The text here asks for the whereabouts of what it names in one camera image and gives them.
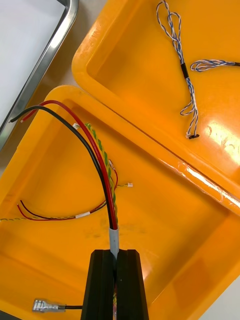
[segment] yellow plastic tray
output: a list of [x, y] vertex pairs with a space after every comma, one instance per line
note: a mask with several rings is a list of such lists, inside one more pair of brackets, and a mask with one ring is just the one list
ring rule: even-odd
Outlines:
[[[116, 191], [120, 247], [140, 253], [150, 320], [198, 319], [239, 275], [239, 217], [168, 170], [165, 148], [153, 156], [150, 137], [80, 89], [58, 87], [47, 99], [90, 122], [120, 183], [133, 182]], [[166, 160], [172, 157], [169, 152]], [[37, 214], [56, 217], [87, 211], [102, 198], [85, 148], [39, 111], [0, 180], [0, 218], [20, 217], [20, 199]], [[69, 221], [2, 221], [0, 244], [1, 310], [23, 320], [77, 320], [79, 311], [34, 314], [32, 303], [36, 297], [82, 303], [90, 254], [109, 247], [107, 210]]]
[[[240, 70], [219, 67], [190, 71], [199, 59], [240, 60], [240, 2], [168, 0], [181, 15], [185, 63], [195, 88], [200, 137], [186, 139], [192, 116], [181, 116], [190, 101], [180, 60], [171, 40], [157, 22], [160, 0], [108, 0], [77, 50], [72, 71], [77, 83], [109, 109], [182, 160], [180, 174], [221, 200], [227, 191], [240, 209]], [[166, 9], [159, 9], [167, 23]], [[188, 165], [214, 187], [188, 172]]]

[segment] wire end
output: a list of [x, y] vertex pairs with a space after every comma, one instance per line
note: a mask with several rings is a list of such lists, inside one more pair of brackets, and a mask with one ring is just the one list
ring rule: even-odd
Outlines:
[[65, 305], [51, 303], [42, 299], [35, 299], [32, 312], [38, 312], [42, 314], [47, 312], [65, 312]]
[[192, 135], [189, 136], [188, 139], [189, 139], [189, 140], [190, 140], [190, 139], [195, 139], [195, 138], [198, 138], [199, 136], [200, 136], [199, 134], [192, 134]]

